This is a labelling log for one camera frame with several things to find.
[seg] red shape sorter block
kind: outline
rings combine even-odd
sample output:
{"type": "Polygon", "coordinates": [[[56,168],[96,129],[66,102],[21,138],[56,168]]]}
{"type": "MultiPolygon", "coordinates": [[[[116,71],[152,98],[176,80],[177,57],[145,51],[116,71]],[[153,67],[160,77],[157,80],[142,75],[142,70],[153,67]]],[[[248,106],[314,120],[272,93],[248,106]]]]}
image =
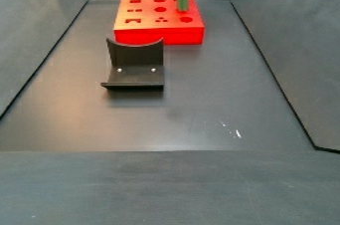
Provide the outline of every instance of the red shape sorter block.
{"type": "Polygon", "coordinates": [[[116,41],[141,45],[164,38],[165,45],[201,44],[204,24],[193,0],[188,11],[174,0],[121,0],[114,23],[116,41]]]}

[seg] dark gray surface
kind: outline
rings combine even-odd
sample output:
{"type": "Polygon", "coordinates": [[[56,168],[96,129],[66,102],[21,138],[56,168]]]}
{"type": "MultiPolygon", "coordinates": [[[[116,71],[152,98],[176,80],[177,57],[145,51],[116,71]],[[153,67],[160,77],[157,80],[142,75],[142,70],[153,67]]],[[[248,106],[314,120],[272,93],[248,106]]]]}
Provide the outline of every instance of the dark gray surface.
{"type": "Polygon", "coordinates": [[[0,155],[6,225],[338,225],[340,157],[246,151],[0,155]]]}
{"type": "Polygon", "coordinates": [[[314,144],[340,150],[340,0],[232,0],[314,144]]]}
{"type": "Polygon", "coordinates": [[[0,122],[0,149],[310,149],[229,3],[197,2],[204,43],[165,47],[165,90],[145,93],[100,86],[118,2],[88,4],[0,122]]]}
{"type": "Polygon", "coordinates": [[[0,0],[0,115],[86,0],[0,0]]]}

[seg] black plastic part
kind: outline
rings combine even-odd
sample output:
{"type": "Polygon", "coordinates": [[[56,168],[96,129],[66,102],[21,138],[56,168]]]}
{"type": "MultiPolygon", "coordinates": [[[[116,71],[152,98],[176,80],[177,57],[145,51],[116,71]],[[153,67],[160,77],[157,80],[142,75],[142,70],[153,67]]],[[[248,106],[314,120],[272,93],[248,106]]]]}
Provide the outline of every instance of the black plastic part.
{"type": "Polygon", "coordinates": [[[142,46],[118,44],[106,39],[112,58],[112,71],[106,89],[117,88],[162,88],[164,39],[142,46]]]}

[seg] white speck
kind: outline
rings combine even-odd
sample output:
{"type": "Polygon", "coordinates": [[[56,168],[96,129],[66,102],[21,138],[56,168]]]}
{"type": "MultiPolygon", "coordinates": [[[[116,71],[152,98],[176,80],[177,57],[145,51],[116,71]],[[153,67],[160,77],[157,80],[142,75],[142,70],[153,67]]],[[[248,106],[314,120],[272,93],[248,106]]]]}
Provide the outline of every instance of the white speck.
{"type": "Polygon", "coordinates": [[[241,135],[240,135],[240,133],[238,133],[238,130],[236,130],[236,134],[237,134],[238,138],[241,138],[241,135]]]}
{"type": "Polygon", "coordinates": [[[282,181],[281,183],[285,184],[288,188],[293,188],[293,186],[288,182],[282,181]]]}

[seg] gray wall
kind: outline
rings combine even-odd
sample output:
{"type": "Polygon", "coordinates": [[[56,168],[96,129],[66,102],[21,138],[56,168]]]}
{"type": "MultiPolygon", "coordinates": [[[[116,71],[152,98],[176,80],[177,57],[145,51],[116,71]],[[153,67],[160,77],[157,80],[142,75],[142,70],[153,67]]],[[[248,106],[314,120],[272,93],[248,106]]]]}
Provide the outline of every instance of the gray wall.
{"type": "Polygon", "coordinates": [[[340,0],[232,0],[314,144],[340,150],[340,0]]]}
{"type": "Polygon", "coordinates": [[[85,2],[86,0],[0,0],[0,115],[85,2]]]}

